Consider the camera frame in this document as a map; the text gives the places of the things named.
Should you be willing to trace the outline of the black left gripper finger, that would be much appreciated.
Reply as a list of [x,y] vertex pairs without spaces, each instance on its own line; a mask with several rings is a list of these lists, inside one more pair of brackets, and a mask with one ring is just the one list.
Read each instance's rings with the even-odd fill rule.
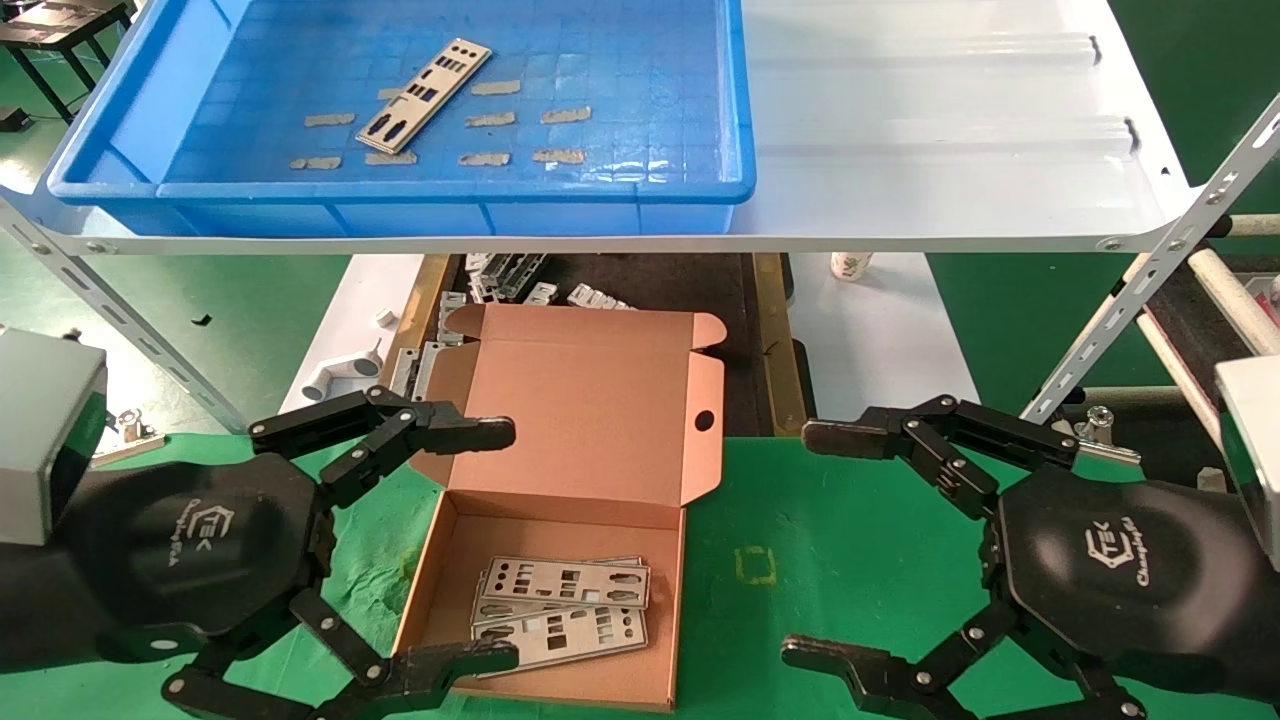
[[165,682],[164,700],[198,719],[384,719],[438,708],[462,676],[518,664],[518,650],[508,641],[415,646],[383,657],[312,588],[291,597],[288,609],[351,674],[334,697],[311,706],[232,684],[225,674],[236,655],[219,641]]
[[497,451],[515,442],[516,430],[507,416],[468,418],[452,402],[415,402],[374,386],[256,421],[250,438],[256,454],[288,460],[344,445],[317,486],[329,505],[351,506],[420,452]]

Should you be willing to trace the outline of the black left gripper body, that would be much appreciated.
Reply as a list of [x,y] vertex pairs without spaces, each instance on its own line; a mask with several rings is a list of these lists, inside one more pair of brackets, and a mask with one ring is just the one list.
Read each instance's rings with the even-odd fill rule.
[[332,570],[315,480],[264,454],[87,474],[46,544],[3,546],[1,669],[150,664],[206,644],[251,659]]

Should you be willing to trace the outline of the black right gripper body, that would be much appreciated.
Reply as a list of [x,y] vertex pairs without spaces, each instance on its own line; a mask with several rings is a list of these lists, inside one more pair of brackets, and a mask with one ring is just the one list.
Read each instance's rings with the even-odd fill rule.
[[1147,480],[1021,480],[997,514],[995,594],[1057,676],[1092,659],[1188,694],[1275,701],[1277,571],[1230,495]]

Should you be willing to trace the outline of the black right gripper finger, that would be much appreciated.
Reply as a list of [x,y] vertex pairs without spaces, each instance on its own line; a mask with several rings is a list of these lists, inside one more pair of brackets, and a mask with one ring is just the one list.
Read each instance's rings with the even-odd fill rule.
[[1079,451],[1075,438],[1050,427],[950,395],[915,407],[872,406],[854,421],[812,419],[803,443],[824,456],[901,459],[970,519],[995,515],[998,484],[965,448],[1028,471],[1071,469]]
[[[915,664],[886,650],[787,635],[782,661],[791,666],[837,676],[849,688],[856,708],[891,719],[974,719],[950,687],[1012,632],[1025,628],[1025,612],[993,601],[947,635]],[[1011,719],[1146,719],[1144,705],[1114,675],[1089,660],[1068,665],[1068,675],[1082,692],[1071,702],[1011,712]]]

